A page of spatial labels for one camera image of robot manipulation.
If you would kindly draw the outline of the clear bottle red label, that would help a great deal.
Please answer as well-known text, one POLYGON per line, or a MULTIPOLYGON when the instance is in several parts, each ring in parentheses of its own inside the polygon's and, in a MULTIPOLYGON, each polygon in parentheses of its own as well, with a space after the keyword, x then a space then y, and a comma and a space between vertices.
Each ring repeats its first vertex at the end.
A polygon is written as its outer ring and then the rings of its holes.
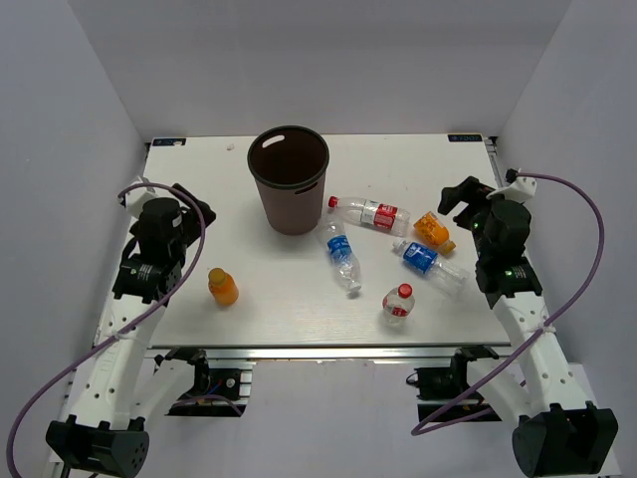
POLYGON ((346 223, 396 237, 405 237, 410 224, 406 209, 370 199, 331 196, 327 207, 346 223))

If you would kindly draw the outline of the clear bottle blue label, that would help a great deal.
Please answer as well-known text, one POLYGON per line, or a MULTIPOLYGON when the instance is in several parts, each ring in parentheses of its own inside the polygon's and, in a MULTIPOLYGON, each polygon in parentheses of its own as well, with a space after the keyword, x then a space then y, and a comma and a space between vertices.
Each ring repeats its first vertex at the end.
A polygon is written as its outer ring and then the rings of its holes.
POLYGON ((317 235, 338 284, 348 297, 356 297, 361 289, 360 265, 345 234, 342 221, 331 214, 324 215, 319 220, 317 235))

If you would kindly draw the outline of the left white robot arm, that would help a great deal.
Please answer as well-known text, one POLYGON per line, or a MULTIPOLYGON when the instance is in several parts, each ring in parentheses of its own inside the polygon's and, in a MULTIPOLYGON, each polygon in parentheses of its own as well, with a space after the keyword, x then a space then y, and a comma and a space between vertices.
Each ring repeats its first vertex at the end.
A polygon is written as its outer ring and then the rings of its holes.
POLYGON ((176 348, 156 360, 154 376, 135 388, 153 333, 169 300, 194 270, 191 245, 201 247, 216 214, 182 185, 158 197, 139 182, 120 196, 135 220, 112 287, 110 315, 92 370, 69 415, 50 423, 46 442, 66 472, 135 477, 149 449, 151 422, 181 399, 210 385, 204 351, 176 348))

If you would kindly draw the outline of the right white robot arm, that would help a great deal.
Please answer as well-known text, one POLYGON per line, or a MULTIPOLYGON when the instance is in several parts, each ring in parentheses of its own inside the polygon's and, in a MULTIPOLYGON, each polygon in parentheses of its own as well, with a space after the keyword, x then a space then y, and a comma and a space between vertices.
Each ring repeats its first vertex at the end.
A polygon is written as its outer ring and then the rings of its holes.
POLYGON ((495 189, 469 176, 442 191, 439 213, 466 206, 454 221, 471 232, 476 279, 514 352, 461 348, 450 362, 451 388, 478 393, 512 429, 513 452, 528 477, 596 475, 618 432, 611 409, 597 407, 578 384, 556 338, 542 287, 525 255, 533 176, 511 172, 495 189))

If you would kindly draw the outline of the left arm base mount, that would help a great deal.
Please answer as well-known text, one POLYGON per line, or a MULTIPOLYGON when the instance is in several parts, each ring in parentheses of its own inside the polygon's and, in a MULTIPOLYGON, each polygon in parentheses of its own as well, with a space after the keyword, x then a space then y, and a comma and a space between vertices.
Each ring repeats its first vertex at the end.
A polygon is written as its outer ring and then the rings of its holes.
POLYGON ((189 386, 178 397, 168 416, 238 417, 247 407, 248 393, 245 371, 236 367, 211 365, 206 352, 196 348, 174 348, 165 355, 156 355, 153 372, 167 360, 181 360, 194 367, 189 386))

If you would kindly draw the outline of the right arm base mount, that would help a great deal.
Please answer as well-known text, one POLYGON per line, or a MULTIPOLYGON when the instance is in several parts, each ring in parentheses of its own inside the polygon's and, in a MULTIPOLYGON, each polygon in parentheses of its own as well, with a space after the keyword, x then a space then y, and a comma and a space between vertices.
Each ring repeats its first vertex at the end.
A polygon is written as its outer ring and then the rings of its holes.
MULTIPOLYGON (((418 420, 423 420, 469 387, 467 364, 470 361, 498 360, 499 358, 500 356, 490 347, 470 346, 457 349, 448 365, 416 368, 407 376, 405 382, 417 390, 418 420)), ((474 392, 461 404, 442 413, 436 421, 449 422, 464 417, 470 417, 471 421, 478 422, 500 421, 478 392, 474 392)))

